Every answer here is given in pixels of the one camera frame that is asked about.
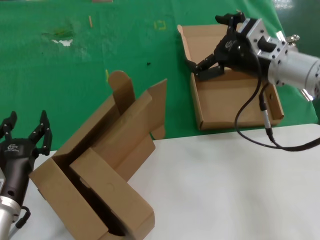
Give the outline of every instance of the small debris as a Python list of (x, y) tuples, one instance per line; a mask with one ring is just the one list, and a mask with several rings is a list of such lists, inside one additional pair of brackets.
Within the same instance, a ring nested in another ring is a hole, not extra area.
[(92, 25), (91, 16), (89, 16), (89, 23), (90, 23), (90, 27), (93, 28), (94, 26)]

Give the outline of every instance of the flat cardboard box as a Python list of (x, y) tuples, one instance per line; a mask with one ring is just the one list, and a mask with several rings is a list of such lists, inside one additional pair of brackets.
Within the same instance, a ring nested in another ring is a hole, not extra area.
[(167, 81), (136, 100), (131, 79), (112, 73), (110, 96), (77, 132), (30, 174), (75, 240), (142, 240), (152, 207), (127, 181), (165, 136)]
[[(195, 63), (201, 62), (213, 53), (227, 32), (225, 25), (178, 25), (177, 28), (182, 37), (186, 58)], [(192, 73), (191, 94), (198, 128), (233, 128), (236, 114), (251, 97), (256, 86), (256, 78), (229, 68), (225, 69), (224, 75), (208, 81), (199, 81)], [(284, 118), (284, 112), (274, 85), (269, 85), (265, 90), (265, 99), (271, 124), (279, 124)], [(238, 125), (264, 126), (258, 96), (242, 112)]]

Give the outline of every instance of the yellow mark on green mat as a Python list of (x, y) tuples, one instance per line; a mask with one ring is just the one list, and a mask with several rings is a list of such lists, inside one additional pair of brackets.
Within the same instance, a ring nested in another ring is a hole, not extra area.
[(164, 31), (167, 29), (167, 25), (165, 21), (158, 20), (158, 21), (155, 21), (153, 25), (155, 30), (158, 29), (159, 31)]
[(109, 80), (109, 72), (108, 72), (108, 69), (105, 70), (105, 76), (106, 76), (105, 81), (108, 83), (108, 80)]

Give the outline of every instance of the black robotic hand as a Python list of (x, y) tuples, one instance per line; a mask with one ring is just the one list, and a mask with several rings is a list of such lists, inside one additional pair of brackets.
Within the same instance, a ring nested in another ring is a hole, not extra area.
[[(12, 138), (11, 131), (16, 122), (17, 114), (13, 111), (0, 125), (0, 139), (4, 137), (0, 143), (0, 168), (5, 176), (0, 196), (14, 200), (22, 207), (36, 158), (39, 154), (50, 154), (52, 132), (46, 111), (42, 111), (40, 124), (28, 138)], [(42, 147), (37, 148), (43, 136)]]

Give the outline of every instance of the cable connector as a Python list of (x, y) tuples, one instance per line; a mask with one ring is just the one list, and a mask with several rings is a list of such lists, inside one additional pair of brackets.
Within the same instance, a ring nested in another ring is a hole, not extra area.
[(19, 221), (16, 222), (15, 227), (17, 229), (21, 229), (26, 224), (27, 220), (31, 216), (31, 212), (30, 212), (29, 208), (27, 208), (26, 206), (23, 206), (21, 209), (25, 210), (25, 214), (22, 218), (19, 219)]

